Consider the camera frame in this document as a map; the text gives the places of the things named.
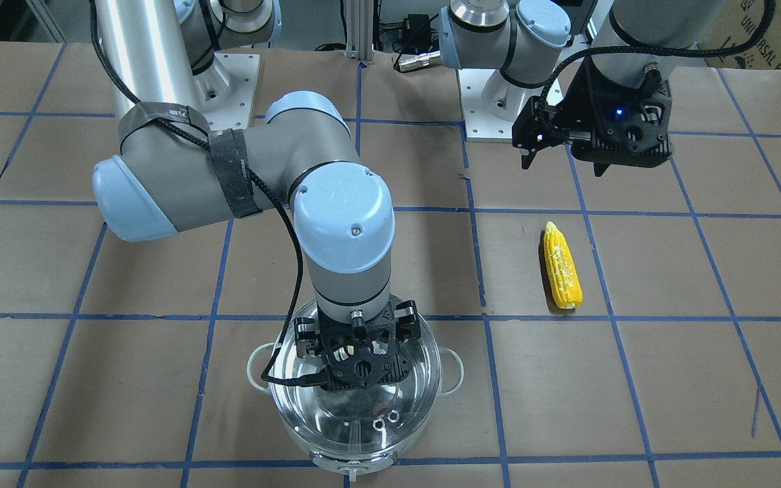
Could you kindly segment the yellow corn cob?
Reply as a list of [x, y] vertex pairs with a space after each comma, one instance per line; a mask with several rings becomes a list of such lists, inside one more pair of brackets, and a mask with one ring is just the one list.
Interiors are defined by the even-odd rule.
[[564, 310], [579, 308], [584, 302], [584, 294], [576, 263], [564, 234], [550, 220], [542, 235], [542, 250], [555, 306]]

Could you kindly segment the aluminium frame post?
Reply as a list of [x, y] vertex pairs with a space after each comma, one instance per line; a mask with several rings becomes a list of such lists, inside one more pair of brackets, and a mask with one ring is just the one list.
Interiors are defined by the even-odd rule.
[[378, 1], [342, 1], [344, 55], [363, 64], [373, 64], [378, 36]]

